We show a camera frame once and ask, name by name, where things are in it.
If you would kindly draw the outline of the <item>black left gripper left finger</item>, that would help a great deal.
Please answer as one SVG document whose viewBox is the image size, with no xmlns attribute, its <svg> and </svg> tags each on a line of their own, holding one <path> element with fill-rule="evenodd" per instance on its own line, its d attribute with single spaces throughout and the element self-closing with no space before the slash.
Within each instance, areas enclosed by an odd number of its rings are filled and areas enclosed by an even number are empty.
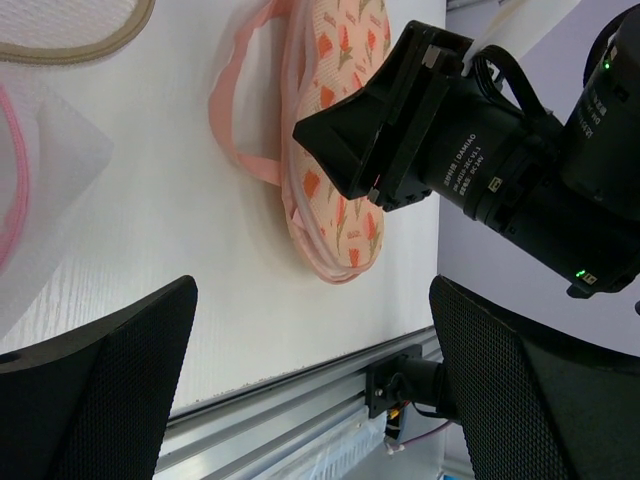
<svg viewBox="0 0 640 480">
<path fill-rule="evenodd" d="M 191 334 L 183 276 L 134 304 L 1 357 L 4 479 L 150 479 Z"/>
</svg>

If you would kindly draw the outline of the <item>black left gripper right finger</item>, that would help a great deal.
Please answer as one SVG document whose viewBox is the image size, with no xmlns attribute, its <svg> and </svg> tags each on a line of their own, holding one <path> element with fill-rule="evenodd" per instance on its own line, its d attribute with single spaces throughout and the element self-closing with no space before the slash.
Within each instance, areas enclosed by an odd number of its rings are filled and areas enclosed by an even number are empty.
<svg viewBox="0 0 640 480">
<path fill-rule="evenodd" d="M 638 478 L 638 357 L 443 276 L 429 300 L 476 478 Z"/>
</svg>

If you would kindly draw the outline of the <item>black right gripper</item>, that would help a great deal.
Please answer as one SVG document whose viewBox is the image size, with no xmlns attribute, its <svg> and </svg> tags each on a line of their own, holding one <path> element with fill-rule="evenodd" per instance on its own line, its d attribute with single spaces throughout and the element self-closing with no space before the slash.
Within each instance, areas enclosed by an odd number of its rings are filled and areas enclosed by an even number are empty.
<svg viewBox="0 0 640 480">
<path fill-rule="evenodd" d="M 462 74 L 469 38 L 410 22 L 373 77 L 295 124 L 293 138 L 348 199 L 385 211 L 437 193 L 502 235 L 514 234 L 522 189 L 508 160 L 526 138 L 489 71 Z"/>
</svg>

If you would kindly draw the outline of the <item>tulip print laundry bag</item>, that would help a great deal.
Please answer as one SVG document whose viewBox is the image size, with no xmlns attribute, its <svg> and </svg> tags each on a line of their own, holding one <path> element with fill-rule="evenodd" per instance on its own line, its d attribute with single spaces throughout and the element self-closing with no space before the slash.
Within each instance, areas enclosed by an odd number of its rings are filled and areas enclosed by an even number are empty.
<svg viewBox="0 0 640 480">
<path fill-rule="evenodd" d="M 283 20 L 280 154 L 245 153 L 233 133 L 236 86 L 250 41 L 272 20 Z M 381 251 L 382 209 L 337 187 L 331 162 L 346 164 L 345 134 L 361 121 L 338 112 L 380 69 L 392 35 L 382 1 L 267 1 L 235 33 L 231 58 L 209 97 L 209 123 L 221 149 L 253 177 L 279 187 L 296 248 L 327 283 L 344 284 L 368 270 Z"/>
</svg>

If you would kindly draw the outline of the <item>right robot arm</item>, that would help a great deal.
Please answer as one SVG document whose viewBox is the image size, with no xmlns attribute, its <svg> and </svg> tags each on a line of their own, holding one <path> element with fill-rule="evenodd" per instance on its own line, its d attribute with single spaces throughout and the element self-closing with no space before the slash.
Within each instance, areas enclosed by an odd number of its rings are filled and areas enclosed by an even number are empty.
<svg viewBox="0 0 640 480">
<path fill-rule="evenodd" d="M 596 37 L 566 122 L 504 48 L 412 21 L 374 76 L 295 124 L 344 197 L 438 194 L 587 299 L 639 273 L 639 10 Z"/>
</svg>

